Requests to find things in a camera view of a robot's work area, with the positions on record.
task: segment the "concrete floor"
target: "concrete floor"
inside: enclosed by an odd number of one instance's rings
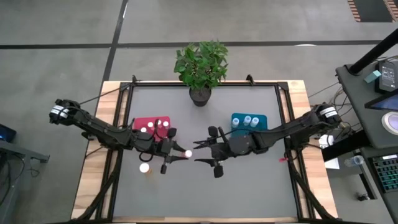
[[[0,0],[1,44],[111,43],[122,0]],[[345,0],[130,0],[119,43],[273,40],[377,40],[396,23],[357,23]],[[372,45],[230,47],[228,79],[305,80],[308,95],[337,82],[335,68]],[[176,80],[175,48],[118,49],[110,80]],[[83,101],[100,90],[109,49],[0,50],[0,123],[16,143],[50,154],[20,192],[14,223],[69,219],[87,141],[78,128],[48,123],[57,98]],[[388,55],[398,54],[398,48]],[[328,101],[334,86],[310,98]],[[94,113],[96,102],[84,105]],[[343,117],[357,123],[355,114]],[[360,185],[360,180],[350,178]],[[344,179],[331,179],[340,217],[391,223],[380,200],[357,203]],[[353,206],[357,212],[346,212]]]

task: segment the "black plant pot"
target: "black plant pot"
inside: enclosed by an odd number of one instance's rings
[[[205,106],[210,99],[211,89],[201,88],[199,90],[192,90],[189,88],[189,96],[191,96],[193,104],[196,106]]]

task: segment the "red tray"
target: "red tray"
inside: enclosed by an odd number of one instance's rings
[[[148,117],[148,118],[136,118],[134,121],[134,125],[132,126],[133,129],[137,129],[137,130],[141,130],[141,128],[146,128],[147,131],[146,133],[148,134],[153,134],[154,133],[154,127],[152,127],[152,129],[150,127],[148,127],[148,123],[152,122],[153,124],[155,124],[155,120],[159,119],[162,124],[158,125],[157,127],[157,134],[162,137],[162,138],[166,138],[167,136],[167,128],[163,127],[163,122],[167,121],[169,122],[169,128],[171,127],[171,122],[170,122],[170,118],[168,116],[156,116],[156,117]],[[160,141],[160,138],[158,136],[155,135],[155,140],[156,141]]]

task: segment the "teal tray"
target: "teal tray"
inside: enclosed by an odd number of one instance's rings
[[[257,126],[255,128],[252,128],[249,125],[245,126],[243,125],[243,119],[246,116],[250,116],[252,119],[254,117],[257,117],[259,119],[259,123],[257,124]],[[239,125],[236,128],[232,128],[232,120],[234,118],[238,118],[239,119]],[[268,130],[268,123],[267,123],[267,116],[263,115],[263,114],[244,114],[244,113],[233,113],[231,116],[231,130],[235,130],[235,129],[248,129],[250,131],[265,131]],[[234,131],[231,133],[231,137],[233,136],[239,136],[239,135],[244,135],[247,134],[249,131]]]

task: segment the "potted plant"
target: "potted plant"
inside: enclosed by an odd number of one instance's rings
[[[199,46],[189,44],[182,51],[177,50],[174,72],[178,79],[187,84],[189,95],[197,106],[205,106],[211,96],[211,89],[226,77],[228,50],[217,42],[200,42]]]

